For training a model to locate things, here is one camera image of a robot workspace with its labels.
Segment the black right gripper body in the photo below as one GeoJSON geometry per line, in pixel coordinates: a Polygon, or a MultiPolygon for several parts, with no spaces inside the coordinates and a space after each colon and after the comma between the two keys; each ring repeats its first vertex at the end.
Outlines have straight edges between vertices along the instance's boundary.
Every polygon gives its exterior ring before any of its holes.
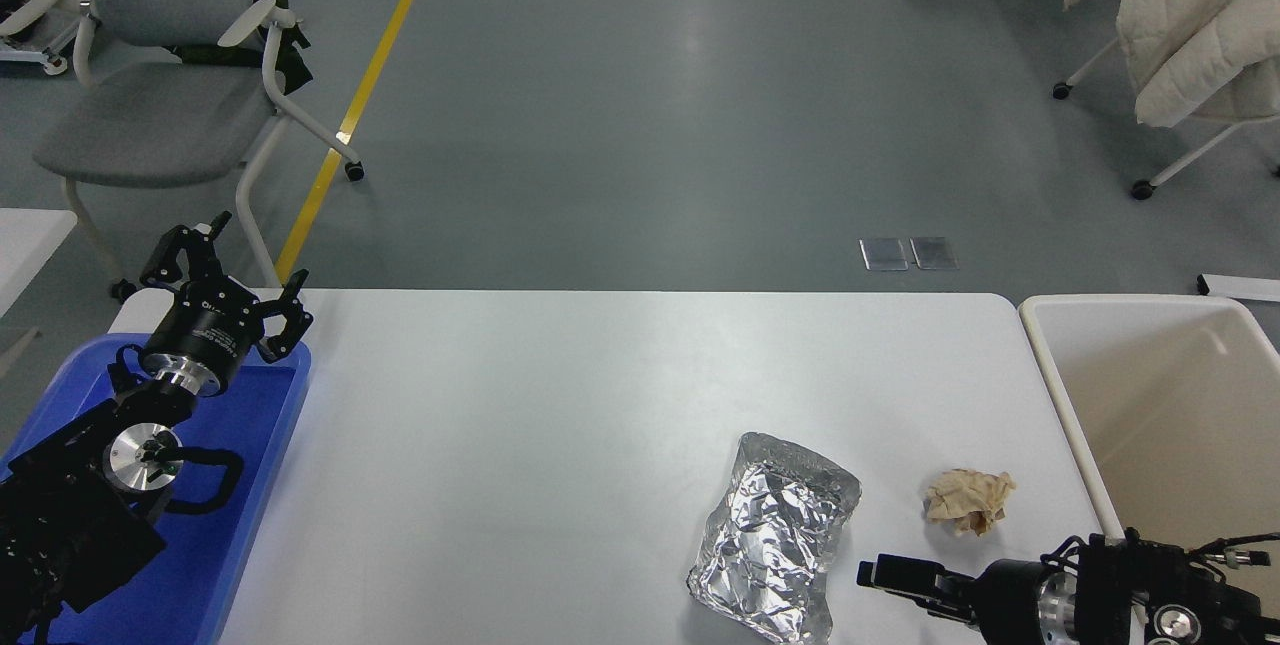
{"type": "Polygon", "coordinates": [[[975,578],[975,618],[987,644],[1044,644],[1038,561],[995,561],[975,578]]]}

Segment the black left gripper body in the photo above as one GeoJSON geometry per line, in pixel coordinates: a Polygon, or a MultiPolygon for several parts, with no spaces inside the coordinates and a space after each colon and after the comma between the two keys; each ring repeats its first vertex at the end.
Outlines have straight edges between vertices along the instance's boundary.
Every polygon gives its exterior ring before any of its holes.
{"type": "Polygon", "coordinates": [[[264,334],[260,317],[242,308],[223,314],[178,302],[150,338],[150,372],[188,361],[201,363],[218,380],[233,380],[264,334]]]}

